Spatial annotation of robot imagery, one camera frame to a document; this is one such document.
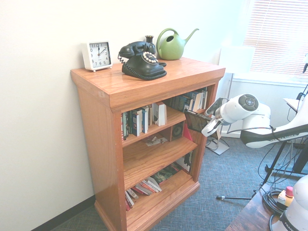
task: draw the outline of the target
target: gray carpet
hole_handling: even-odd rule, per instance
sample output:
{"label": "gray carpet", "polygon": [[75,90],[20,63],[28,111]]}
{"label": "gray carpet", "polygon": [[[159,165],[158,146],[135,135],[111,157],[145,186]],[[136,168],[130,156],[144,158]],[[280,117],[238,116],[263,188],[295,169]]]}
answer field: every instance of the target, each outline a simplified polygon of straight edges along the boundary
{"label": "gray carpet", "polygon": [[[250,197],[258,190],[262,179],[257,173],[258,166],[266,152],[272,147],[251,149],[236,138],[224,138],[230,149],[217,155],[206,149],[200,172],[200,190],[154,226],[151,231],[224,231],[236,218],[248,201],[224,200],[216,196]],[[271,165],[280,144],[271,150],[260,167],[265,177],[265,164]],[[282,157],[287,153],[286,145]],[[301,175],[289,177],[276,187],[293,186]],[[73,217],[53,231],[107,231],[94,206]]]}

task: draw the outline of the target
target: rotary dial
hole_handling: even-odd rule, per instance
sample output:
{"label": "rotary dial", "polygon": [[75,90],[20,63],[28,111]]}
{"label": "rotary dial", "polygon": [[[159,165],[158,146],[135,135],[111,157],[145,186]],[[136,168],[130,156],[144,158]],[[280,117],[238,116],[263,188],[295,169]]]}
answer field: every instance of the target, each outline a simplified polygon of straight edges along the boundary
{"label": "rotary dial", "polygon": [[153,55],[152,53],[149,53],[149,52],[144,52],[142,54],[142,58],[144,59],[144,61],[146,61],[147,63],[150,63],[150,64],[157,64],[158,63],[156,56]]}

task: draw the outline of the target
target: watering can handle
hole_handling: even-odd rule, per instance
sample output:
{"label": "watering can handle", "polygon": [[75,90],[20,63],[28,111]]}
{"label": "watering can handle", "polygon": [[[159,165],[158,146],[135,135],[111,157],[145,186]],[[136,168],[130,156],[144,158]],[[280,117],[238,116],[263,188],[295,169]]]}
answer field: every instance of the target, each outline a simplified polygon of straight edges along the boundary
{"label": "watering can handle", "polygon": [[162,35],[163,35],[165,32],[170,31],[170,30],[173,31],[174,34],[179,35],[179,34],[178,34],[174,29],[172,29],[172,28],[167,28],[167,29],[163,30],[163,31],[159,34],[159,36],[158,36],[158,38],[157,38],[157,42],[156,42],[157,51],[160,50],[160,38],[162,37]]}

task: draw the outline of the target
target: watering can spout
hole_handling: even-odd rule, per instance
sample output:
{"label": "watering can spout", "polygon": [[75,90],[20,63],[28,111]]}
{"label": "watering can spout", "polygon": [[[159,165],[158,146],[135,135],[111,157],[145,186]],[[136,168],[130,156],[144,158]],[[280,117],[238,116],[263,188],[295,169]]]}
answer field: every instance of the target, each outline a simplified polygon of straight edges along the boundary
{"label": "watering can spout", "polygon": [[192,35],[194,34],[194,32],[196,32],[197,30],[199,30],[198,28],[193,30],[193,32],[187,37],[187,39],[185,39],[185,44],[188,42],[188,40],[192,37]]}

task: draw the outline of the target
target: clock face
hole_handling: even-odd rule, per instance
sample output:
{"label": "clock face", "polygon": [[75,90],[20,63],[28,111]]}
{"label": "clock face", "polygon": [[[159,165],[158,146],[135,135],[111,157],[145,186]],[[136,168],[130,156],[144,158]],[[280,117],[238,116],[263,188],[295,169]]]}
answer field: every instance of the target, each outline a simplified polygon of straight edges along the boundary
{"label": "clock face", "polygon": [[110,52],[108,42],[90,43],[90,55],[92,67],[103,67],[110,65]]}

